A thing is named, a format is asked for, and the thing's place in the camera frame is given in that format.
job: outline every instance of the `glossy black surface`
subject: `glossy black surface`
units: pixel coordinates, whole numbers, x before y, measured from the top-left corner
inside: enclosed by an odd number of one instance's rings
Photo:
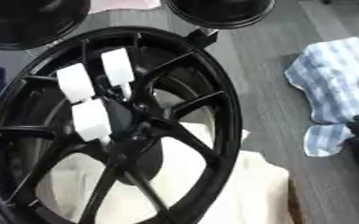
[[[263,19],[275,0],[168,0],[167,3],[174,13],[192,24],[234,29]]]
[[[89,0],[0,0],[0,49],[42,46],[70,32],[87,16]]]
[[[119,47],[128,50],[136,76],[128,101],[102,79],[101,54]],[[131,113],[131,123],[111,135],[113,141],[107,147],[97,141],[84,143],[77,136],[72,128],[71,105],[56,85],[58,68],[78,62],[86,67],[96,97],[115,101]],[[155,90],[184,101],[160,105]],[[201,107],[210,109],[214,116],[213,147],[180,125],[182,116]],[[35,189],[60,160],[81,153],[106,168],[78,223],[94,223],[104,197],[122,176],[156,207],[157,216],[143,223],[195,223],[231,173],[239,151],[241,124],[239,102],[229,77],[186,38],[141,27],[108,28],[71,38],[33,61],[0,97],[0,217],[11,224],[71,223],[46,207]],[[137,165],[144,153],[159,150],[152,146],[162,137],[187,144],[206,162],[197,183],[170,207],[150,185],[144,167]],[[33,164],[23,162],[23,155],[38,151]]]

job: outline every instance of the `white foam block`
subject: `white foam block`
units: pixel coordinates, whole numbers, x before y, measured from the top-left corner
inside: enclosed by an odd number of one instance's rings
[[[94,87],[81,63],[57,71],[62,93],[71,103],[86,100],[95,95]]]
[[[101,100],[85,101],[72,107],[74,127],[88,142],[111,134],[108,112]]]
[[[119,86],[135,80],[125,48],[103,53],[102,62],[111,86]]]

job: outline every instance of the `wheel spoke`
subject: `wheel spoke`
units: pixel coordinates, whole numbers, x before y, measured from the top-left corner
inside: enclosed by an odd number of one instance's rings
[[[217,93],[198,97],[191,101],[184,101],[180,104],[173,106],[170,109],[172,110],[173,116],[176,119],[180,119],[181,117],[186,116],[203,106],[214,105],[215,102],[218,102],[223,96],[224,96],[224,92],[219,91]]]
[[[7,199],[7,203],[11,203],[19,193],[26,188],[35,189],[39,181],[63,158],[69,153],[67,149],[73,142],[73,138],[68,136],[52,143],[49,149],[34,165],[32,170],[25,176],[16,190]]]
[[[125,172],[125,176],[148,198],[158,213],[163,214],[171,223],[175,223],[175,219],[172,214],[170,214],[165,202],[158,196],[142,172],[138,171],[136,167],[133,167]]]
[[[178,58],[172,59],[161,66],[158,66],[143,78],[141,87],[147,88],[153,85],[153,83],[168,75],[169,72],[175,67],[179,67],[181,64],[184,64],[189,61],[193,56],[193,52],[189,52],[179,56]]]
[[[216,163],[221,161],[222,158],[216,151],[204,144],[198,137],[184,128],[181,124],[177,122],[162,122],[160,128],[163,128],[169,137],[173,137],[198,151],[206,160],[207,165],[216,165]]]
[[[102,149],[102,144],[97,140],[82,143],[81,145],[75,147],[73,152],[85,154],[103,164],[107,164],[109,162],[109,153]]]
[[[55,77],[32,75],[24,77],[24,80],[34,88],[56,88],[59,85]]]
[[[56,132],[47,126],[4,126],[0,127],[0,137],[39,137],[53,140]]]
[[[142,73],[143,71],[141,71],[142,67],[141,67],[141,52],[140,52],[140,39],[141,39],[141,34],[137,33],[134,37],[133,37],[133,45],[130,49],[130,63],[132,64],[133,67],[133,72],[135,73],[135,75],[138,75],[139,73]]]
[[[95,223],[96,214],[101,207],[106,195],[114,185],[118,178],[118,169],[116,159],[111,158],[107,163],[103,174],[101,175],[96,187],[89,198],[89,201],[80,218],[79,224],[93,224]]]

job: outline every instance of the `rim lip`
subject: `rim lip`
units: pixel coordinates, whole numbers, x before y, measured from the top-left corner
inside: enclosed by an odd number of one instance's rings
[[[254,17],[241,19],[241,20],[233,21],[233,22],[210,22],[210,21],[201,19],[199,17],[194,17],[190,14],[184,13],[172,2],[172,0],[167,0],[167,5],[172,10],[172,12],[174,12],[174,14],[176,14],[180,18],[184,19],[188,23],[191,23],[193,25],[198,25],[201,27],[206,27],[206,28],[211,28],[211,29],[222,29],[222,30],[237,29],[237,28],[242,28],[242,27],[245,27],[248,25],[253,25],[255,23],[258,23],[261,20],[263,20],[273,10],[273,8],[275,7],[275,4],[276,4],[276,0],[271,0],[268,7],[266,7],[265,10],[261,11]]]
[[[83,9],[82,12],[79,13],[79,15],[74,18],[74,20],[69,21],[65,26],[61,27],[53,35],[48,36],[48,37],[34,39],[34,40],[29,40],[23,44],[0,42],[0,50],[2,50],[2,51],[28,50],[28,49],[32,49],[35,47],[47,45],[49,43],[52,43],[55,40],[63,38],[67,34],[74,31],[87,17],[91,4],[90,4],[89,0],[83,1],[83,2],[86,5],[84,7],[82,7],[82,9]]]
[[[184,47],[188,47],[189,49],[192,49],[197,55],[199,56],[198,59],[205,60],[203,62],[204,65],[209,65],[215,70],[215,76],[217,80],[221,80],[222,87],[226,88],[226,92],[228,93],[228,102],[232,106],[232,109],[234,113],[232,114],[232,119],[229,123],[229,135],[227,136],[227,142],[223,143],[222,146],[229,147],[231,149],[236,150],[229,150],[231,153],[229,154],[229,159],[232,160],[231,163],[227,165],[222,166],[221,176],[224,176],[224,178],[220,178],[216,180],[216,185],[219,187],[215,187],[213,189],[208,188],[209,191],[206,191],[203,193],[203,196],[207,196],[205,199],[203,199],[204,203],[208,203],[209,206],[204,207],[201,206],[202,203],[200,203],[201,200],[196,202],[196,205],[194,206],[194,209],[190,211],[189,215],[187,216],[184,221],[189,220],[185,223],[193,223],[193,221],[197,221],[202,217],[202,215],[209,209],[212,202],[215,201],[219,193],[221,192],[222,188],[224,187],[225,183],[227,182],[229,178],[229,174],[232,172],[232,169],[234,167],[236,157],[240,150],[241,145],[241,131],[242,131],[242,116],[241,116],[241,110],[240,110],[240,104],[238,101],[238,97],[236,94],[236,91],[234,89],[233,84],[231,83],[229,77],[225,73],[225,71],[222,69],[222,67],[219,65],[219,63],[204,49],[200,49],[192,43],[187,42],[183,37],[180,35],[168,32],[168,31],[162,31],[155,28],[150,27],[141,27],[141,26],[119,26],[119,27],[109,27],[109,28],[103,28],[95,31],[89,31],[86,33],[82,33],[80,35],[77,35],[71,39],[68,39],[64,42],[61,42],[57,44],[55,47],[49,49],[48,51],[44,52],[42,55],[38,56],[30,65],[28,65],[22,72],[18,74],[18,76],[7,85],[7,87],[3,90],[3,92],[0,95],[0,114],[4,111],[4,105],[10,103],[14,97],[16,97],[15,92],[20,91],[22,88],[21,85],[18,85],[21,81],[23,81],[23,78],[34,68],[37,68],[42,63],[47,62],[48,60],[52,60],[58,55],[61,55],[62,53],[66,52],[68,50],[67,45],[72,44],[74,41],[80,41],[82,39],[85,39],[90,36],[94,35],[113,35],[121,34],[124,32],[129,32],[130,30],[136,30],[138,32],[146,32],[151,35],[164,35],[165,38],[171,39],[171,41],[178,42],[178,45],[183,45]],[[6,206],[1,201],[0,196],[0,220],[4,221],[5,223],[17,223],[17,224],[31,224],[31,217],[24,217],[23,215],[17,215],[15,214],[15,211],[10,209],[8,206]]]

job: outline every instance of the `white protective cap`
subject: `white protective cap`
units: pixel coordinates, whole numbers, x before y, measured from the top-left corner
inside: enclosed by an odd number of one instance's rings
[[[62,93],[71,103],[84,101],[95,95],[94,87],[82,63],[57,71]]]
[[[88,142],[111,134],[109,115],[100,99],[73,105],[74,128]]]

